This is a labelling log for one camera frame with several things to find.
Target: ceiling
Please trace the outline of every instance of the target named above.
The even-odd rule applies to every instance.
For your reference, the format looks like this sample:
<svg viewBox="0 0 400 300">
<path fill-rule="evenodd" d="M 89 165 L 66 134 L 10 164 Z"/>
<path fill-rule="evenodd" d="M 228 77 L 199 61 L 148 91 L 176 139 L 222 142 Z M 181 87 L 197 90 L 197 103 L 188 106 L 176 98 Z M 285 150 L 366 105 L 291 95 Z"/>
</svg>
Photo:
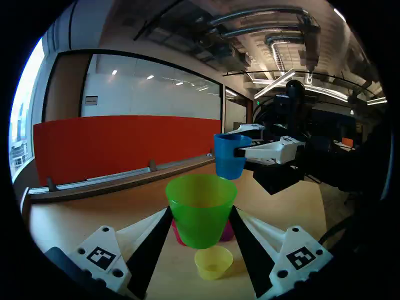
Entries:
<svg viewBox="0 0 400 300">
<path fill-rule="evenodd" d="M 155 21 L 143 32 L 140 39 L 150 40 L 193 56 L 221 74 L 263 71 L 250 76 L 255 79 L 275 80 L 282 73 L 274 71 L 278 70 L 278 65 L 271 48 L 266 44 L 268 32 L 254 32 L 231 38 L 225 38 L 222 35 L 223 32 L 246 27 L 299 24 L 297 14 L 276 12 L 235 18 L 214 26 L 214 31 L 207 21 L 232 12 L 258 7 L 298 7 L 307 11 L 313 22 L 315 21 L 315 26 L 320 29 L 319 56 L 313 70 L 319 74 L 313 75 L 312 85 L 332 89 L 346 96 L 355 93 L 364 105 L 365 101 L 384 96 L 374 66 L 366 58 L 347 23 L 335 13 L 334 8 L 327 1 L 184 0 L 166 9 L 173 2 L 172 0 L 117 0 L 112 19 L 121 27 L 131 29 L 131 39 L 143 25 Z M 157 18 L 157 14 L 164 9 L 164 14 Z M 293 35 L 299 32 L 282 31 L 274 34 Z M 218 46 L 212 49 L 207 43 Z M 305 63 L 308 49 L 304 43 L 278 43 L 275 49 L 280 55 L 285 70 L 309 71 Z M 241 54 L 245 56 L 238 61 Z M 297 73 L 296 76 L 297 79 L 304 81 L 306 74 Z M 253 95 L 263 88 L 260 84 L 252 84 L 250 77 L 244 78 L 249 81 L 246 87 L 252 91 Z M 330 99 L 330 101 L 338 102 L 336 99 Z"/>
</svg>

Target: orange wall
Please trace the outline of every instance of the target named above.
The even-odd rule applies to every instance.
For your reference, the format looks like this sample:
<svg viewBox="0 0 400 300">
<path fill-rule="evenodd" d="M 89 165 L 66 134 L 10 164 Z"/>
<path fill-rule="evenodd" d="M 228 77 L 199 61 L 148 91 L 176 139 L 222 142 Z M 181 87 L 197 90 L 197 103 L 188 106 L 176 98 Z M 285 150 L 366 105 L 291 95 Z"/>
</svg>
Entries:
<svg viewBox="0 0 400 300">
<path fill-rule="evenodd" d="M 46 185 L 83 181 L 180 161 L 210 152 L 214 119 L 116 115 L 62 119 L 33 126 L 39 180 Z"/>
</svg>

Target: ceiling light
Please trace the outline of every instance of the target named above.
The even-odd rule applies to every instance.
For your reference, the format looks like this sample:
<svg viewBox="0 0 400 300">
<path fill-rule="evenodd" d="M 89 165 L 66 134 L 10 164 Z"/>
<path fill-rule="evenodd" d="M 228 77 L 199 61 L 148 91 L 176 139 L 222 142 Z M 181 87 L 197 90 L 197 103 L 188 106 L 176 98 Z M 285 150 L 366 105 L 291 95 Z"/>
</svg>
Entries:
<svg viewBox="0 0 400 300">
<path fill-rule="evenodd" d="M 270 79 L 254 79 L 253 80 L 254 84 L 269 85 L 269 86 L 267 86 L 267 88 L 269 88 L 273 82 L 274 81 L 270 80 Z M 286 86 L 286 83 L 287 83 L 286 81 L 282 81 L 279 84 L 277 84 L 276 86 L 274 86 L 274 88 L 276 88 L 276 87 L 284 88 Z M 329 88 L 325 88 L 325 87 L 313 86 L 313 85 L 309 85 L 309 84 L 304 84 L 304 89 L 306 91 L 326 95 L 326 96 L 338 99 L 343 102 L 348 102 L 347 96 L 337 90 L 333 90 L 333 89 L 329 89 Z"/>
<path fill-rule="evenodd" d="M 367 102 L 372 102 L 372 101 L 377 101 L 377 100 L 383 100 L 383 99 L 386 99 L 386 97 L 380 97 L 380 98 L 368 100 Z"/>
<path fill-rule="evenodd" d="M 287 71 L 285 74 L 283 74 L 281 77 L 279 77 L 277 80 L 275 80 L 273 83 L 271 83 L 270 85 L 268 85 L 267 87 L 264 87 L 262 90 L 260 90 L 258 93 L 256 93 L 254 95 L 254 99 L 257 99 L 259 97 L 261 97 L 262 95 L 264 95 L 265 93 L 267 93 L 268 91 L 272 90 L 273 88 L 275 88 L 277 85 L 279 85 L 280 83 L 284 82 L 286 79 L 288 79 L 289 77 L 292 77 L 294 74 L 296 74 L 296 72 L 293 71 L 293 69 L 290 69 L 289 71 Z"/>
<path fill-rule="evenodd" d="M 334 11 L 339 17 L 341 17 L 341 19 L 342 19 L 344 22 L 346 22 L 345 17 L 344 17 L 336 8 L 334 8 L 333 11 Z"/>
<path fill-rule="evenodd" d="M 339 91 L 333 90 L 333 89 L 319 87 L 319 86 L 312 86 L 312 85 L 308 85 L 308 84 L 305 84 L 304 88 L 306 91 L 323 94 L 323 95 L 338 99 L 343 102 L 348 102 L 347 96 L 345 94 L 343 94 Z"/>
<path fill-rule="evenodd" d="M 229 94 L 233 95 L 233 96 L 237 96 L 238 94 L 231 91 L 230 89 L 225 89 L 226 92 L 228 92 Z"/>
<path fill-rule="evenodd" d="M 386 103 L 386 102 L 388 102 L 388 100 L 383 100 L 383 101 L 374 102 L 374 103 L 368 103 L 367 105 L 375 105 L 375 104 Z"/>
<path fill-rule="evenodd" d="M 308 85 L 313 84 L 313 73 L 307 73 L 307 75 L 305 76 L 305 83 Z"/>
</svg>

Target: table surface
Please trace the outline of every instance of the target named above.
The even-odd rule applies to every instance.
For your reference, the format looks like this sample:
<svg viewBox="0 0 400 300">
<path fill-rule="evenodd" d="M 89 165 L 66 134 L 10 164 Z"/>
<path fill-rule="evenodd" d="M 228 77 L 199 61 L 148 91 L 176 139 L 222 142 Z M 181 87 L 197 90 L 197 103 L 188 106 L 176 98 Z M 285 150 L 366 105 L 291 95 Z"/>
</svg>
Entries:
<svg viewBox="0 0 400 300">
<path fill-rule="evenodd" d="M 192 173 L 215 174 L 215 164 L 186 174 Z M 117 231 L 165 208 L 165 187 L 177 176 L 90 198 L 34 204 L 29 219 L 31 235 L 43 252 L 56 246 L 68 254 L 102 225 Z M 238 191 L 234 205 L 250 215 L 282 230 L 300 225 L 317 240 L 325 233 L 324 205 L 316 183 L 300 181 L 270 195 L 253 179 L 251 171 L 244 170 L 233 181 Z M 179 245 L 170 229 L 147 289 L 147 299 L 254 299 L 237 242 L 220 244 L 232 252 L 233 265 L 223 278 L 206 281 L 197 274 L 196 250 Z"/>
</svg>

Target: exposed ductwork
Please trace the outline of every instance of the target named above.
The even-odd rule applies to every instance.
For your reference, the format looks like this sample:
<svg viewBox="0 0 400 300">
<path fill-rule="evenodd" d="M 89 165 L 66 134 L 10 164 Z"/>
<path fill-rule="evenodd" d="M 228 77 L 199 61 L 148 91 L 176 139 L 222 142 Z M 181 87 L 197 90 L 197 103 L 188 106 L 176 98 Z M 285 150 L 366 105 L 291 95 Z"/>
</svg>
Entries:
<svg viewBox="0 0 400 300">
<path fill-rule="evenodd" d="M 304 16 L 306 19 L 311 19 L 312 17 L 309 15 L 308 11 L 302 9 L 301 7 L 296 6 L 264 6 L 264 7 L 255 7 L 250 9 L 238 10 L 234 11 L 225 15 L 221 15 L 217 18 L 214 18 L 208 21 L 208 24 L 211 26 L 217 26 L 222 23 L 232 21 L 239 18 L 244 17 L 253 17 L 258 15 L 265 15 L 265 14 L 275 14 L 275 13 L 287 13 L 287 14 L 296 14 Z"/>
<path fill-rule="evenodd" d="M 272 53 L 272 57 L 275 60 L 278 70 L 280 70 L 281 73 L 284 73 L 285 66 L 276 46 L 281 44 L 304 44 L 304 39 L 300 34 L 295 36 L 266 36 L 265 44 L 268 45 L 269 51 Z"/>
<path fill-rule="evenodd" d="M 229 39 L 241 35 L 258 33 L 258 32 L 301 32 L 299 35 L 283 35 L 266 36 L 265 44 L 268 45 L 270 53 L 276 63 L 277 68 L 282 72 L 285 71 L 281 55 L 277 49 L 279 44 L 304 44 L 305 45 L 305 66 L 309 72 L 313 72 L 318 65 L 320 57 L 320 33 L 321 28 L 317 21 L 304 9 L 296 6 L 279 6 L 279 7 L 256 7 L 245 10 L 234 11 L 222 16 L 218 16 L 207 22 L 212 27 L 219 26 L 223 23 L 233 21 L 245 17 L 253 17 L 264 14 L 286 13 L 295 14 L 299 21 L 298 24 L 263 24 L 250 27 L 242 27 L 237 30 L 220 32 L 220 37 Z M 307 82 L 312 82 L 312 74 L 307 77 Z"/>
<path fill-rule="evenodd" d="M 259 25 L 251 27 L 242 27 L 238 30 L 229 31 L 221 34 L 222 38 L 234 38 L 241 35 L 259 33 L 259 32 L 282 32 L 282 31 L 300 31 L 298 24 L 290 25 Z"/>
</svg>

